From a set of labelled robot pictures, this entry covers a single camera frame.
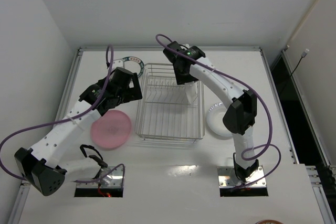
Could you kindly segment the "green rimmed white plate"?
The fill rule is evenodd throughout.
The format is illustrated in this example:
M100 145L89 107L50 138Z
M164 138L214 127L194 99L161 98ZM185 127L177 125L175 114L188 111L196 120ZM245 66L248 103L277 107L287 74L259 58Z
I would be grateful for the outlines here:
M128 56L128 57L123 57L122 61L123 62L131 61L131 62L137 63L139 65L139 67L140 67L140 70L139 70L139 72L137 74L138 78L140 78L143 75L145 64L144 64L144 62L140 58L133 57L133 56Z

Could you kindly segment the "pink plastic plate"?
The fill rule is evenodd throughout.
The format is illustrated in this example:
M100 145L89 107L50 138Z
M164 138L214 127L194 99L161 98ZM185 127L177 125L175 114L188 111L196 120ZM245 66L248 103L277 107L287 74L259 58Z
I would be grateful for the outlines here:
M126 143L131 131L129 116L120 110L110 110L92 124L90 137L98 147L111 150Z

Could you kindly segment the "white deep bowl plate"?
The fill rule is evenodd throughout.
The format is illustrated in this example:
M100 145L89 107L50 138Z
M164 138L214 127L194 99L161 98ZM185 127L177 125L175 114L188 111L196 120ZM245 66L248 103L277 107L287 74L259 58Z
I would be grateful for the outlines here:
M224 138L231 138L232 133L223 123L223 117L227 109L222 102L213 104L206 113L206 122L210 130L216 135Z

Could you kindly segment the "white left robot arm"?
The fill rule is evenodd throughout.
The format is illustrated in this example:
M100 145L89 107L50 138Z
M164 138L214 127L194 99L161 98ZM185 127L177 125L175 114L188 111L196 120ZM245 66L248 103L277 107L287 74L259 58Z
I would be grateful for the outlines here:
M43 196L55 193L63 183L98 182L110 172L100 154L62 162L65 152L94 122L115 107L142 99L138 75L121 67L90 85L70 112L42 140L14 155L22 176Z

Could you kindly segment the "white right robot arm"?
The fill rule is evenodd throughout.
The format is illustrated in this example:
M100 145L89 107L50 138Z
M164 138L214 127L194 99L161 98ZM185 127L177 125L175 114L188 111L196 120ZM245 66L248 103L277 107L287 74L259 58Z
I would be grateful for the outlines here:
M236 177L246 179L258 168L255 158L253 125L257 115L257 97L251 90L245 90L226 77L215 72L216 68L205 53L196 46L183 49L177 41L169 43L163 53L173 64L178 83L185 84L199 80L223 103L226 113L223 125L233 136Z

